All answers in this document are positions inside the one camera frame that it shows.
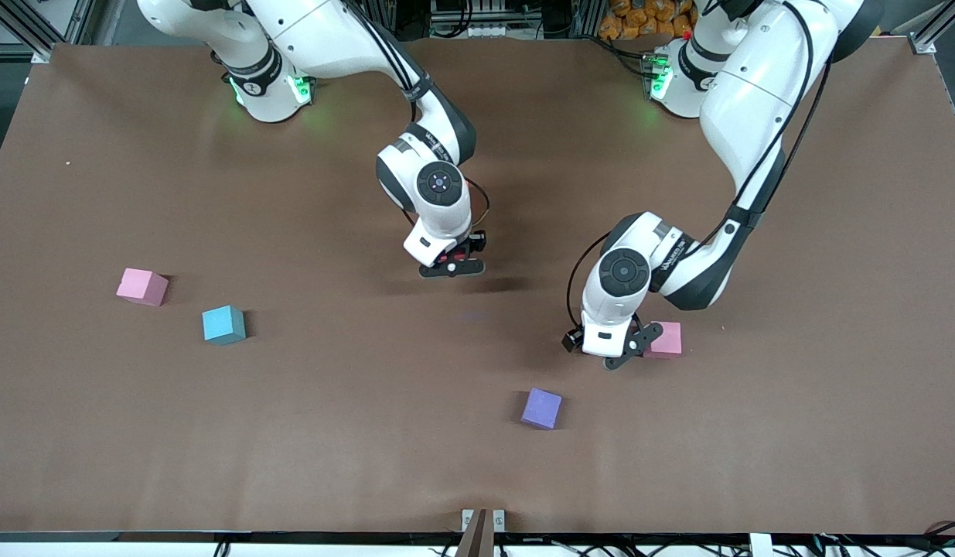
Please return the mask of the cyan foam block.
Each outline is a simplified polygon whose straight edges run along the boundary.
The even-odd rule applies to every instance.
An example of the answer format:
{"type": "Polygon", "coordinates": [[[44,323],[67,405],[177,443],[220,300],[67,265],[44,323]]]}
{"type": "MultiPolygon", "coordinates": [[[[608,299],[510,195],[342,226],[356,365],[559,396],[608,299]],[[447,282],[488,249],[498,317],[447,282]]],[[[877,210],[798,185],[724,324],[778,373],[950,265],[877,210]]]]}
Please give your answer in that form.
{"type": "Polygon", "coordinates": [[[244,313],[234,306],[221,306],[201,314],[205,342],[226,346],[247,339],[244,313]]]}

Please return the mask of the pink foam block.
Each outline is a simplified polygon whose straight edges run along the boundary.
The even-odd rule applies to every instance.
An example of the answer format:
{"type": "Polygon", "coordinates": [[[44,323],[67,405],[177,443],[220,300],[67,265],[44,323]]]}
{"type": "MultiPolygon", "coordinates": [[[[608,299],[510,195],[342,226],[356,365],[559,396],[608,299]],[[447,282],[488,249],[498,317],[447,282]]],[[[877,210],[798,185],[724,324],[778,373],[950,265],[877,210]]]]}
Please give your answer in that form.
{"type": "Polygon", "coordinates": [[[644,350],[643,357],[650,359],[675,359],[683,356],[682,328],[679,322],[654,321],[660,324],[662,332],[644,350]]]}
{"type": "Polygon", "coordinates": [[[148,269],[125,268],[116,296],[142,306],[162,306],[169,280],[148,269]]]}

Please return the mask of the purple foam block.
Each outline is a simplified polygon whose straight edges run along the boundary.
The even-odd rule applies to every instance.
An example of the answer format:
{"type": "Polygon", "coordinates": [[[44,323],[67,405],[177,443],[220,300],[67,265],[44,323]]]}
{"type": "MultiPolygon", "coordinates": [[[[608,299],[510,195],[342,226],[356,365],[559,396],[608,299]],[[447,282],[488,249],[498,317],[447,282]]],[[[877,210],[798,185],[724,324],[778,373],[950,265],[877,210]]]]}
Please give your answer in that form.
{"type": "Polygon", "coordinates": [[[534,428],[554,430],[558,423],[563,398],[554,392],[531,388],[524,402],[520,422],[534,428]]]}

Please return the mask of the brown table cover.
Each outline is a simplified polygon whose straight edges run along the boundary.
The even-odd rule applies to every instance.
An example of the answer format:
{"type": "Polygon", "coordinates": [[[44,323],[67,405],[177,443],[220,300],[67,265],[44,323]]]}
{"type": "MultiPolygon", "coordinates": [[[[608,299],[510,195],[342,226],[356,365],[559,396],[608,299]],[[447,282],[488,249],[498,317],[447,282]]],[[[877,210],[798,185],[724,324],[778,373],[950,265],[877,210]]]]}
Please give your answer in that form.
{"type": "Polygon", "coordinates": [[[629,213],[728,207],[699,125],[591,43],[420,41],[473,120],[486,272],[425,281],[375,73],[255,122],[205,47],[34,66],[0,152],[0,530],[916,533],[955,521],[955,117],[879,38],[820,107],[685,354],[570,354],[570,268],[629,213]],[[162,306],[116,296],[125,268],[162,306]],[[247,339],[203,339],[244,313],[247,339]],[[561,395],[554,430],[520,422],[561,395]]]}

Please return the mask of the white equipment rack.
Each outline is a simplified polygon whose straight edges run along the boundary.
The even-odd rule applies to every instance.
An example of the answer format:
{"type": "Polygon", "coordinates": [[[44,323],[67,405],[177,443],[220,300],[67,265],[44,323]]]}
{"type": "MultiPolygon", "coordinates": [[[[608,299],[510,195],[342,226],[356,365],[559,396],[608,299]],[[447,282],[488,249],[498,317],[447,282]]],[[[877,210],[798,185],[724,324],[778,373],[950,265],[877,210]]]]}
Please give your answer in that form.
{"type": "Polygon", "coordinates": [[[527,21],[522,0],[428,0],[430,36],[441,39],[505,36],[527,21]]]}

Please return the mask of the white power strip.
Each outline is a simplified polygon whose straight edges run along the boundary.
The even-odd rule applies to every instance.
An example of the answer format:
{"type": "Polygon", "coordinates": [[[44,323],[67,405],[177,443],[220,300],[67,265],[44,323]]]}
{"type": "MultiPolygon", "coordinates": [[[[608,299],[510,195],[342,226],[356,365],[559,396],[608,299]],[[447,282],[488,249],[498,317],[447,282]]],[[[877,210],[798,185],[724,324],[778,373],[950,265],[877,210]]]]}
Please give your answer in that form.
{"type": "Polygon", "coordinates": [[[281,14],[275,20],[282,20],[285,28],[297,24],[332,28],[350,15],[346,0],[281,0],[279,7],[281,14]]]}

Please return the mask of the bag of orange items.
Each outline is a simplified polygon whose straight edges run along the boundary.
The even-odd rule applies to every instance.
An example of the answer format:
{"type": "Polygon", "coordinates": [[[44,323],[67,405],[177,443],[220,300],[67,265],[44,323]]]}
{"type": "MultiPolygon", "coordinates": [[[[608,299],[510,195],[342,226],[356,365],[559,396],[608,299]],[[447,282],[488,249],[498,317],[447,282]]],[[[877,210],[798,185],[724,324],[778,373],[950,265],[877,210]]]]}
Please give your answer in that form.
{"type": "Polygon", "coordinates": [[[605,0],[596,35],[603,41],[655,34],[689,38],[697,18],[694,0],[605,0]]]}

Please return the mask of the wooden stick with bracket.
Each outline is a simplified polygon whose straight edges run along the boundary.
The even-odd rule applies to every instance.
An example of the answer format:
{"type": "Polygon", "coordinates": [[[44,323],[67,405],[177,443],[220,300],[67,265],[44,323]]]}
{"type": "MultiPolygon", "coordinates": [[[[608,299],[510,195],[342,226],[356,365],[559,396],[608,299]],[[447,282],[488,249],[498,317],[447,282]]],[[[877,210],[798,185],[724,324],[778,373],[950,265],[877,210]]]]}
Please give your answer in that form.
{"type": "Polygon", "coordinates": [[[509,557],[499,540],[505,532],[505,510],[462,510],[462,539],[453,557],[509,557]]]}

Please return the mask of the aluminium frame profile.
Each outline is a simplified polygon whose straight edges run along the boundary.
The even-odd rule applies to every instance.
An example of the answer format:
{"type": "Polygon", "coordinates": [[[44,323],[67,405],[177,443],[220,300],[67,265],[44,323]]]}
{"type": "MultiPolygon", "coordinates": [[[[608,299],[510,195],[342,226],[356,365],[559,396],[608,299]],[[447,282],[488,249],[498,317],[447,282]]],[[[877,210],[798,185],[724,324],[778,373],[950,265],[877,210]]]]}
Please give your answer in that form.
{"type": "Polygon", "coordinates": [[[0,63],[48,63],[57,43],[94,42],[110,0],[0,0],[0,63]]]}
{"type": "Polygon", "coordinates": [[[929,18],[909,32],[915,54],[930,54],[943,77],[955,113],[955,0],[942,0],[929,18]]]}

